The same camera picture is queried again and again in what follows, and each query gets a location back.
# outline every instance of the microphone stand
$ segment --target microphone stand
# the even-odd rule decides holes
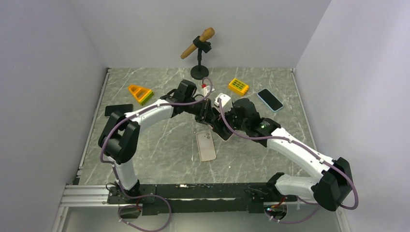
[[[199,36],[197,36],[193,40],[193,44],[198,48],[198,65],[195,65],[191,69],[191,77],[195,80],[202,80],[204,77],[209,76],[208,68],[201,65],[202,52],[208,53],[211,50],[211,43],[207,41],[202,42],[199,40]]]

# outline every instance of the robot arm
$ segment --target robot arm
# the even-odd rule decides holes
[[[130,119],[128,123],[119,127],[119,130],[124,130],[123,135],[119,135],[117,131],[110,138],[105,150],[105,155],[115,162],[118,177],[128,195],[139,195],[139,180],[135,175],[131,158],[136,152],[139,133],[149,126],[172,118],[182,112],[187,112],[195,115],[197,122],[210,125],[212,131],[223,140],[229,139],[233,134],[222,120],[219,109],[212,106],[210,99],[205,99],[192,105],[177,105],[178,103],[194,102],[195,99],[192,96],[195,91],[196,86],[194,83],[183,80],[178,89],[172,90],[150,106],[127,113],[126,115],[121,115],[117,112],[110,116],[99,139],[99,146],[102,146],[109,131],[120,120],[123,120],[126,116],[137,115]],[[234,130],[244,131],[249,137],[274,136],[287,138],[287,141],[271,138],[255,140],[255,142],[285,155],[306,170],[311,176],[298,177],[277,173],[266,183],[267,188],[272,194],[314,198],[321,206],[330,211],[335,211],[341,205],[342,201],[351,191],[351,187],[342,176],[334,172],[323,162],[326,161],[330,165],[334,165],[351,179],[350,166],[346,160],[343,158],[333,160],[309,148],[311,152],[320,157],[320,159],[315,158],[301,146],[293,143],[297,142],[303,145],[301,141],[291,136],[280,124],[269,118],[261,118],[254,104],[249,99],[243,98],[232,103],[227,95],[220,94],[218,98],[221,99],[220,103],[222,106],[220,107],[225,112],[224,118],[230,127]],[[219,106],[218,101],[215,101],[215,106]]]

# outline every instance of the gray marble surface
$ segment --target gray marble surface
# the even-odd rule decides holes
[[[270,68],[210,68],[209,77],[216,91],[214,99],[223,92],[233,101],[241,98],[228,89],[234,78],[249,85],[244,96],[254,102],[262,117],[269,117],[280,123],[294,137],[313,147],[308,125],[297,95],[295,83],[289,69]],[[141,68],[112,69],[92,131],[80,178],[82,185],[97,185],[113,182],[111,166],[100,163],[100,148],[97,140],[107,122],[104,110],[107,105],[133,103],[134,109],[141,106],[130,94],[131,84],[150,88],[154,96],[147,102],[153,103],[169,90],[178,87],[182,79],[191,80],[189,68]],[[257,97],[257,92],[269,89],[284,104],[284,108],[273,113]],[[143,184],[171,183],[235,183],[265,182],[276,172],[295,176],[308,176],[299,166],[284,155],[266,149],[258,143],[232,136],[224,142],[212,133],[217,158],[201,162],[195,134],[210,131],[206,125],[196,123],[193,115],[182,113],[162,121],[145,130],[139,138],[133,157],[135,172]]]

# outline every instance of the yellow building block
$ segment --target yellow building block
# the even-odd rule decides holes
[[[228,89],[232,90],[234,93],[237,93],[241,96],[249,90],[249,86],[242,81],[234,78],[228,85]]]
[[[136,85],[128,86],[128,91],[137,99],[140,105],[144,105],[154,95],[151,89]]]

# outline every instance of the microphone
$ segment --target microphone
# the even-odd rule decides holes
[[[213,28],[208,28],[205,29],[204,32],[202,33],[202,35],[199,37],[199,40],[201,42],[205,42],[207,40],[209,40],[210,38],[212,38],[212,36],[214,36],[215,31]],[[191,44],[191,46],[189,46],[181,55],[181,59],[185,59],[187,56],[189,56],[193,51],[195,51],[197,49],[197,47],[194,44]]]

